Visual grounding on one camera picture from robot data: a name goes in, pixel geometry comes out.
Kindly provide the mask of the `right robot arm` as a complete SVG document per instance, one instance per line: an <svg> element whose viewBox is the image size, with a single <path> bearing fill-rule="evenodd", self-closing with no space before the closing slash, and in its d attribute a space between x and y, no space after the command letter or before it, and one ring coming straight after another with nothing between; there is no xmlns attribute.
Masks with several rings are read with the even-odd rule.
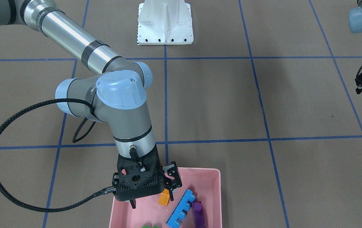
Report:
<svg viewBox="0 0 362 228"><path fill-rule="evenodd" d="M40 102L12 115L0 126L4 130L24 114L51 104L68 115L83 118L72 142L87 121L90 129L106 123L119 152L118 171L113 174L112 185L73 205L47 209L24 203L13 197L0 182L1 194L12 203L39 212L60 212L74 209L89 200L112 193L118 201L129 201L136 208L136 199L168 190L171 201L173 191L182 186L176 163L162 166L147 106L146 89L152 85L153 74L143 62L129 62L109 45L68 17L52 0L0 0L0 26L25 25L41 32L81 61L95 73L88 79L66 79L56 91L55 99Z"/></svg>

